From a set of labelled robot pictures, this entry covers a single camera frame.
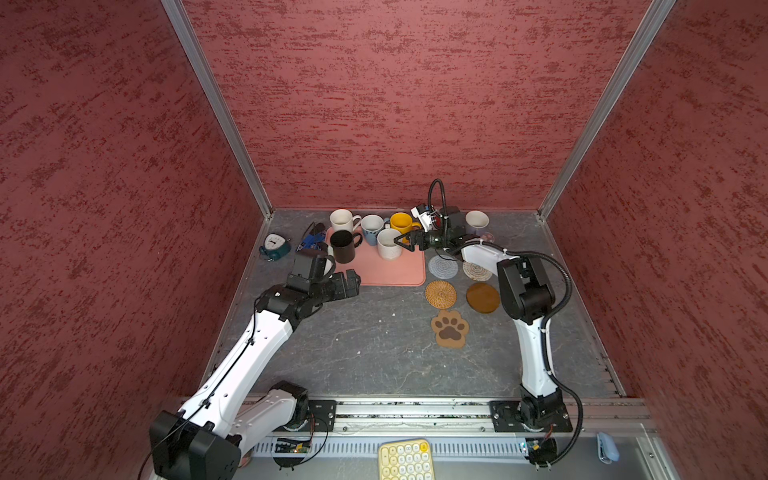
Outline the brown paw print coaster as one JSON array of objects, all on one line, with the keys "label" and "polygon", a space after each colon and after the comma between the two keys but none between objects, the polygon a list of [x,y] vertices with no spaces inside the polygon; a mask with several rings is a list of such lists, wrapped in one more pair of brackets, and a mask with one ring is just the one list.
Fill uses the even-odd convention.
[{"label": "brown paw print coaster", "polygon": [[468,322],[456,310],[440,310],[431,320],[435,340],[440,347],[462,349],[470,331]]}]

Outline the blue stapler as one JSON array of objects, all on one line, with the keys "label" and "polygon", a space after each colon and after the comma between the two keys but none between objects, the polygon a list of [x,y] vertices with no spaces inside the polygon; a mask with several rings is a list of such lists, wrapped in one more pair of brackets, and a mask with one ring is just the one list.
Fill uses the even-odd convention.
[{"label": "blue stapler", "polygon": [[303,249],[315,249],[326,251],[325,244],[327,228],[324,223],[312,222],[302,235],[302,239],[296,248],[296,251]]}]

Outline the grey blue woven coaster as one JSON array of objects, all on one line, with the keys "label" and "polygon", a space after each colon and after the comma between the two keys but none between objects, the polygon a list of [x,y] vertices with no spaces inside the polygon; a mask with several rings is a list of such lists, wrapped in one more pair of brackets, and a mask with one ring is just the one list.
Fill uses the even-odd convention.
[{"label": "grey blue woven coaster", "polygon": [[446,259],[441,256],[432,257],[427,268],[429,272],[440,280],[449,280],[458,274],[460,263],[455,259]]}]

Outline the white mug centre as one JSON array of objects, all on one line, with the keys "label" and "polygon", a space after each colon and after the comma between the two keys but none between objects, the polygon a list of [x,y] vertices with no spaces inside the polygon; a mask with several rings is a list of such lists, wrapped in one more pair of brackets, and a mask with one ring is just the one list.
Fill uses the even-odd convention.
[{"label": "white mug centre", "polygon": [[392,261],[401,256],[403,248],[395,242],[400,235],[401,233],[393,228],[385,228],[378,233],[377,250],[382,259]]}]

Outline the lavender mug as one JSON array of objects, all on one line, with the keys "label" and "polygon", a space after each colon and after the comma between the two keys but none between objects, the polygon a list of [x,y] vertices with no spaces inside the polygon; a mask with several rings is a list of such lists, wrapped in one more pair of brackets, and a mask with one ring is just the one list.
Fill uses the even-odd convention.
[{"label": "lavender mug", "polygon": [[466,213],[465,224],[468,233],[482,237],[487,233],[490,218],[483,211],[472,210]]}]

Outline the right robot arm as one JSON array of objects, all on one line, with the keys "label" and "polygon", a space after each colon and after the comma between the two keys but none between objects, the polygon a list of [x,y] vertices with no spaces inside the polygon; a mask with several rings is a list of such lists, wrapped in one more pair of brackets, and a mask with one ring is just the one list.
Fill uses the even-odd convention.
[{"label": "right robot arm", "polygon": [[501,306],[513,319],[520,344],[518,421],[531,431],[540,431],[562,419],[566,413],[563,387],[550,356],[549,323],[573,293],[565,268],[540,252],[513,251],[471,233],[455,207],[438,210],[420,204],[412,213],[416,227],[398,236],[396,245],[409,251],[433,249],[496,275]]}]

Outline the green tape measure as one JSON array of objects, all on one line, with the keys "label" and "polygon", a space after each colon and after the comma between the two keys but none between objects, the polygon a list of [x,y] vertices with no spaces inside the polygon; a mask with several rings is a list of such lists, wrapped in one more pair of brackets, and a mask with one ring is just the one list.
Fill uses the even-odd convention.
[{"label": "green tape measure", "polygon": [[259,256],[268,262],[286,257],[292,250],[289,240],[277,233],[268,233],[259,247]]}]

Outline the yellow keypad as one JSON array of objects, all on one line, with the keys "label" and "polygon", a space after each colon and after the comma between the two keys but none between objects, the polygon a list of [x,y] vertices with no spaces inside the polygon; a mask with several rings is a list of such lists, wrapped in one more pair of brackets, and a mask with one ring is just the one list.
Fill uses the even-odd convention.
[{"label": "yellow keypad", "polygon": [[378,448],[380,480],[434,480],[432,448],[426,439],[382,444]]}]

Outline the white speckled blue mug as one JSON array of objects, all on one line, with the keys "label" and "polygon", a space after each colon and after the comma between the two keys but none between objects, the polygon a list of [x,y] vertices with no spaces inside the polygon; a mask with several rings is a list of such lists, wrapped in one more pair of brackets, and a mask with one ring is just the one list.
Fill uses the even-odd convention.
[{"label": "white speckled blue mug", "polygon": [[378,244],[378,234],[388,225],[388,218],[382,218],[376,214],[366,215],[362,218],[360,226],[364,240],[371,246]]}]

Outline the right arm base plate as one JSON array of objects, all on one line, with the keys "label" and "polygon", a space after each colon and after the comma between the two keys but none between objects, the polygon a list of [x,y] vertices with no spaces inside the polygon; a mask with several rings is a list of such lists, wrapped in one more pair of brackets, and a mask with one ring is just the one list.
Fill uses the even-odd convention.
[{"label": "right arm base plate", "polygon": [[489,415],[496,433],[526,433],[544,435],[551,433],[571,433],[573,425],[570,414],[564,405],[557,406],[554,412],[537,420],[533,424],[523,421],[519,400],[492,400],[488,403]]}]

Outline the large round wooden coaster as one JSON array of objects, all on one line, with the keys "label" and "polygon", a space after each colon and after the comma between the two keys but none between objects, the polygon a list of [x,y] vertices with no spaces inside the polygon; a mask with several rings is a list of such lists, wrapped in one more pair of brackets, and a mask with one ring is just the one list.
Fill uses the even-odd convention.
[{"label": "large round wooden coaster", "polygon": [[469,306],[482,314],[493,313],[501,304],[496,288],[487,283],[475,283],[467,289],[466,300]]}]

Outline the black mug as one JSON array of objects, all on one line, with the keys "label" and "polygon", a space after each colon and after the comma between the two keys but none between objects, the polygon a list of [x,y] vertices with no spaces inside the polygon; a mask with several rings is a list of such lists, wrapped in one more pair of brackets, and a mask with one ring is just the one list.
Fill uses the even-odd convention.
[{"label": "black mug", "polygon": [[329,253],[339,264],[351,263],[356,256],[356,248],[363,242],[363,234],[347,230],[335,231],[330,238]]}]

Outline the woven rattan coaster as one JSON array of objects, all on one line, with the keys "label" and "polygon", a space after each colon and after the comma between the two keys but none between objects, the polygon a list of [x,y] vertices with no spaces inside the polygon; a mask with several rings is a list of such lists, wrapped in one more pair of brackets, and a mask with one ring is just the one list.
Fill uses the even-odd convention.
[{"label": "woven rattan coaster", "polygon": [[425,299],[434,308],[448,310],[456,304],[457,291],[449,282],[437,280],[429,283],[425,288]]}]

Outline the colourful zigzag woven coaster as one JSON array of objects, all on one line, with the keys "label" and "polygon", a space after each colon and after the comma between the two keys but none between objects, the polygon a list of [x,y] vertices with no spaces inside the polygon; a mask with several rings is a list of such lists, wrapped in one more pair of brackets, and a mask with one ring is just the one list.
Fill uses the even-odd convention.
[{"label": "colourful zigzag woven coaster", "polygon": [[462,265],[464,274],[475,282],[485,282],[492,278],[493,273],[477,264],[464,262]]}]

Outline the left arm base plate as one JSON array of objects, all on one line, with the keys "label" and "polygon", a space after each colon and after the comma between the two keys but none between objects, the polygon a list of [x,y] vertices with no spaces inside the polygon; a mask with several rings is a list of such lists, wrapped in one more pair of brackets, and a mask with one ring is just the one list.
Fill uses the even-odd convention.
[{"label": "left arm base plate", "polygon": [[306,422],[301,432],[320,431],[322,433],[334,430],[338,402],[335,400],[310,399]]}]

